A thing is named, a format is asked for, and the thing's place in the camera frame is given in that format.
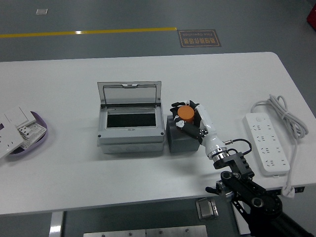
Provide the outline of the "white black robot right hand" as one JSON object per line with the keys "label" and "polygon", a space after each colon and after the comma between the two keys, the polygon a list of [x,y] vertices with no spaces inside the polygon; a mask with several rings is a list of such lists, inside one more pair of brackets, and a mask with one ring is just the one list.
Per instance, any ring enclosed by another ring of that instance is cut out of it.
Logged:
{"label": "white black robot right hand", "polygon": [[[180,117],[180,109],[189,106],[194,111],[194,118],[197,118],[197,124],[185,121]],[[228,157],[228,149],[224,142],[218,137],[216,128],[205,107],[191,100],[184,102],[175,102],[171,104],[173,121],[176,127],[205,147],[205,154],[214,162]]]}

